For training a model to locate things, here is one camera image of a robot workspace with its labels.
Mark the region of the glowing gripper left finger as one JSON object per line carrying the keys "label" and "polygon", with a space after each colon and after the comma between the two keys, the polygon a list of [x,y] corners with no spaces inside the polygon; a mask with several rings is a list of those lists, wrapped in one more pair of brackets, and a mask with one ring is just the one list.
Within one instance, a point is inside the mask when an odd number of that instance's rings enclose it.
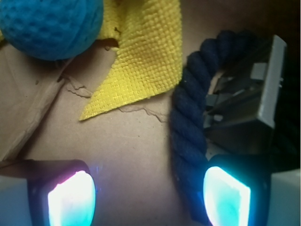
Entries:
{"label": "glowing gripper left finger", "polygon": [[2,226],[90,226],[96,187],[81,160],[0,163]]}

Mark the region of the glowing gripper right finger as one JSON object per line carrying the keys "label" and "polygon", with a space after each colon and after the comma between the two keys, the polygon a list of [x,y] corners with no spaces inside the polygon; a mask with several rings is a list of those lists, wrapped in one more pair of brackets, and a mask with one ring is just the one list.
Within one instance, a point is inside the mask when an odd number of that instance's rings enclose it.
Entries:
{"label": "glowing gripper right finger", "polygon": [[300,157],[225,155],[209,160],[203,198],[212,226],[299,226]]}

